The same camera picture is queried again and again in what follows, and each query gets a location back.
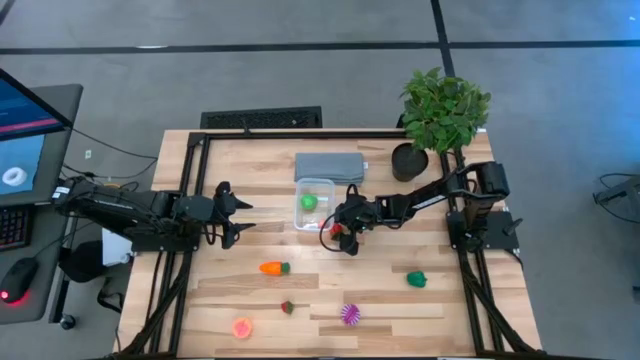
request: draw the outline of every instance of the gray cloth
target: gray cloth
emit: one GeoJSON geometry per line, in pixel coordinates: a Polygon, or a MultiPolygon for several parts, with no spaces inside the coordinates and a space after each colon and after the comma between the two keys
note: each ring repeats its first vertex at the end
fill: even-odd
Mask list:
{"type": "Polygon", "coordinates": [[[297,153],[295,181],[329,179],[338,185],[361,184],[364,157],[361,153],[297,153]]]}

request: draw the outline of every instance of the gray floor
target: gray floor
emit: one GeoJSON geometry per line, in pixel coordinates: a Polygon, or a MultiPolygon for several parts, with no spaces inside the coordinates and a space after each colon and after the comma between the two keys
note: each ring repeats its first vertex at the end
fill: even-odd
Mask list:
{"type": "MultiPolygon", "coordinates": [[[[640,38],[633,0],[441,2],[450,41],[640,38]]],[[[436,39],[426,0],[17,0],[0,27],[0,47],[436,39]]],[[[600,174],[640,172],[640,49],[454,50],[452,57],[458,75],[493,93],[488,131],[507,168],[508,204],[525,219],[518,233],[545,349],[637,359],[640,305],[631,286],[640,284],[639,228],[595,207],[591,193],[602,188],[600,174]]],[[[393,126],[411,70],[441,65],[441,57],[438,50],[20,55],[1,56],[0,64],[29,86],[83,84],[78,129],[155,154],[165,129],[196,128],[207,110],[320,105],[326,127],[393,126]]],[[[67,161],[111,175],[144,166],[76,136],[67,161]]],[[[141,177],[143,186],[151,177],[141,177]]],[[[74,331],[43,321],[0,327],[0,357],[108,353],[118,319],[95,304],[100,285],[72,287],[67,311],[81,318],[74,331]]]]}

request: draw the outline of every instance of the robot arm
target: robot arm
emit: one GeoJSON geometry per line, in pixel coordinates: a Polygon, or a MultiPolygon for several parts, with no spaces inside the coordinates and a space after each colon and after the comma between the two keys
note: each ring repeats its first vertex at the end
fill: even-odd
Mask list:
{"type": "Polygon", "coordinates": [[[228,182],[216,188],[213,198],[183,196],[171,191],[131,192],[94,184],[76,177],[65,181],[54,194],[57,210],[87,217],[102,227],[132,241],[133,251],[191,251],[197,249],[201,235],[222,238],[229,249],[240,231],[255,224],[234,224],[229,217],[236,209],[251,205],[238,200],[228,182]],[[222,227],[222,235],[216,234],[222,227]]]}
{"type": "Polygon", "coordinates": [[[379,225],[399,229],[419,210],[448,198],[465,199],[467,228],[481,236],[478,233],[486,226],[486,216],[493,204],[508,195],[504,168],[493,161],[471,164],[406,195],[376,196],[373,202],[360,195],[355,185],[350,185],[346,201],[334,213],[335,222],[347,229],[339,234],[340,250],[354,256],[358,253],[356,233],[379,225]],[[472,172],[478,184],[473,192],[466,186],[466,175],[472,172]]]}

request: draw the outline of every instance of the wooden table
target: wooden table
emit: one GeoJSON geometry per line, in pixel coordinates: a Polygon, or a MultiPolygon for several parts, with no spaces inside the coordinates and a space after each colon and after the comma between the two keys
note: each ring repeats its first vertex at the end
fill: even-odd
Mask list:
{"type": "MultiPolygon", "coordinates": [[[[165,132],[154,190],[175,190],[180,182],[188,130],[165,132]]],[[[204,195],[230,181],[238,198],[254,206],[232,217],[259,225],[242,233],[230,250],[204,241],[195,252],[189,278],[178,355],[182,357],[438,356],[472,355],[473,343],[456,253],[449,247],[446,202],[416,214],[402,229],[378,227],[359,237],[356,257],[323,249],[317,234],[293,227],[296,152],[361,152],[369,168],[360,193],[407,193],[442,176],[439,157],[429,153],[427,170],[401,183],[391,175],[391,151],[402,140],[215,140],[207,164],[204,195]],[[291,274],[268,277],[265,261],[287,261],[291,274]],[[407,284],[406,274],[422,270],[424,289],[407,284]],[[280,310],[291,301],[292,315],[280,310]],[[344,304],[357,304],[362,320],[347,327],[344,304]],[[253,321],[249,339],[231,335],[237,317],[253,321]]],[[[189,193],[193,193],[196,150],[189,193]]],[[[486,133],[463,149],[466,162],[492,160],[486,133]]],[[[336,187],[336,201],[345,197],[336,187]]],[[[142,328],[155,253],[136,258],[120,320],[123,346],[142,328]]],[[[498,308],[530,345],[540,341],[520,265],[504,251],[486,251],[498,308]]],[[[156,289],[159,288],[161,274],[156,289]]],[[[479,305],[485,347],[491,348],[486,314],[479,305]]],[[[167,314],[161,350],[167,348],[173,312],[167,314]]]]}

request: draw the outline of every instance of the desk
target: desk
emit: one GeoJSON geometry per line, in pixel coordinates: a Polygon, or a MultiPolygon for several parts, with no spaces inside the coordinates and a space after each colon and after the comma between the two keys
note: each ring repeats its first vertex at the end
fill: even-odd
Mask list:
{"type": "MultiPolygon", "coordinates": [[[[153,182],[154,190],[178,189],[189,131],[167,131],[153,182]]],[[[235,222],[259,225],[242,233],[230,250],[201,242],[194,253],[178,356],[438,356],[474,353],[456,253],[449,247],[446,203],[418,212],[402,229],[382,227],[360,237],[356,257],[323,249],[317,234],[292,224],[296,152],[361,152],[369,168],[360,193],[407,193],[442,176],[439,157],[429,154],[427,170],[409,183],[391,175],[391,152],[406,140],[278,139],[214,140],[203,194],[212,196],[220,181],[230,181],[239,199],[254,208],[238,211],[235,222]],[[288,261],[291,274],[268,277],[265,261],[288,261]],[[411,288],[407,272],[422,270],[425,289],[411,288]],[[289,300],[292,315],[280,310],[289,300]],[[360,307],[362,320],[346,327],[339,320],[344,304],[360,307]],[[252,336],[236,340],[236,317],[253,320],[252,336]]],[[[486,134],[463,149],[467,163],[492,159],[486,134]]],[[[193,193],[198,168],[196,149],[189,181],[193,193]]],[[[346,187],[336,187],[343,201],[346,187]]],[[[142,328],[157,254],[136,258],[120,320],[120,338],[128,344],[142,328]]],[[[520,265],[503,251],[486,251],[497,306],[522,338],[540,346],[520,265]]],[[[176,270],[180,261],[176,261],[176,270]]],[[[485,347],[491,348],[486,315],[485,347]]],[[[171,324],[172,311],[165,324],[171,324]]],[[[160,349],[168,345],[165,325],[160,349]]]]}
{"type": "MultiPolygon", "coordinates": [[[[62,115],[75,121],[82,86],[43,86],[32,89],[62,115]]],[[[57,186],[60,168],[69,143],[71,130],[45,135],[38,173],[31,192],[0,196],[0,207],[50,201],[57,186]]],[[[58,215],[53,206],[37,206],[33,216],[31,244],[28,247],[0,253],[0,277],[19,259],[32,256],[43,246],[64,234],[67,218],[58,215]]],[[[50,246],[38,255],[40,267],[29,291],[17,304],[0,302],[0,324],[35,321],[44,314],[51,283],[58,263],[59,246],[50,246]]]]}

